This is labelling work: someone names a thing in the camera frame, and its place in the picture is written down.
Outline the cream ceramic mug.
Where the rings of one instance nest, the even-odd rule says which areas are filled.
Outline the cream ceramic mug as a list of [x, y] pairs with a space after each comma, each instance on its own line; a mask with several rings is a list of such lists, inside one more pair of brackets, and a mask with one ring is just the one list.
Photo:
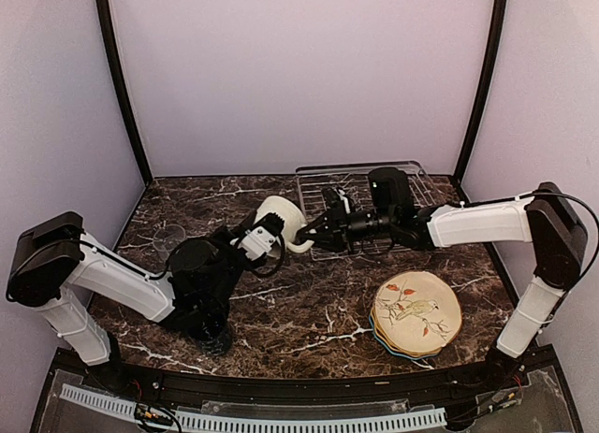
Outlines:
[[268, 213], [275, 213], [284, 221], [282, 236], [288, 252], [301, 254], [312, 248], [314, 243], [311, 240], [296, 240], [298, 232], [307, 225], [302, 211], [296, 204], [282, 196], [271, 195], [258, 207], [255, 221], [258, 222]]

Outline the clear drinking glass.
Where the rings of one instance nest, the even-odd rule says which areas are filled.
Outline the clear drinking glass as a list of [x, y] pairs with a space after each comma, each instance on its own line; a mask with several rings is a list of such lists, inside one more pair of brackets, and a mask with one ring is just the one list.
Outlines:
[[165, 224], [153, 236], [153, 248], [166, 260], [175, 248], [186, 240], [185, 230], [177, 224]]

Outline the dark blue ceramic mug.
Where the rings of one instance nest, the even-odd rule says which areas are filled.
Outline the dark blue ceramic mug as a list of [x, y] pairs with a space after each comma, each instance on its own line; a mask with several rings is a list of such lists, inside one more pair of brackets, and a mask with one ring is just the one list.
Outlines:
[[233, 333], [230, 325], [213, 339], [197, 340], [197, 347], [208, 356], [223, 356], [228, 353], [233, 345]]

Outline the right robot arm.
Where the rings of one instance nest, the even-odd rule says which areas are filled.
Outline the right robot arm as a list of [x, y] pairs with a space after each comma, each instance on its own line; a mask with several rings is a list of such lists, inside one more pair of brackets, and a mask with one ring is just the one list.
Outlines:
[[502, 241], [533, 245], [533, 279], [496, 340], [500, 354], [477, 371], [484, 388], [500, 388], [514, 373], [511, 358], [524, 354], [592, 266], [585, 257], [587, 229], [572, 207], [577, 199], [548, 181], [528, 194], [419, 209], [404, 171], [378, 167], [367, 179], [371, 209], [357, 210], [344, 190], [325, 188], [325, 211], [302, 227], [297, 239], [335, 253], [351, 252], [355, 243], [371, 238], [414, 251]]

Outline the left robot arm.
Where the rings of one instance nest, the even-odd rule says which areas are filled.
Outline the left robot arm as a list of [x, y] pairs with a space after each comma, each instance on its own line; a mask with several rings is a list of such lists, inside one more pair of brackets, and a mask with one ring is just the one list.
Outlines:
[[65, 212], [22, 232], [6, 298], [39, 312], [112, 392], [132, 383], [115, 356], [118, 345], [72, 292], [79, 286], [116, 301], [166, 330], [184, 333], [206, 354], [231, 346], [229, 299], [244, 272], [256, 274], [275, 246], [285, 243], [284, 220], [270, 212], [229, 230], [187, 238], [153, 274], [87, 234], [81, 216]]

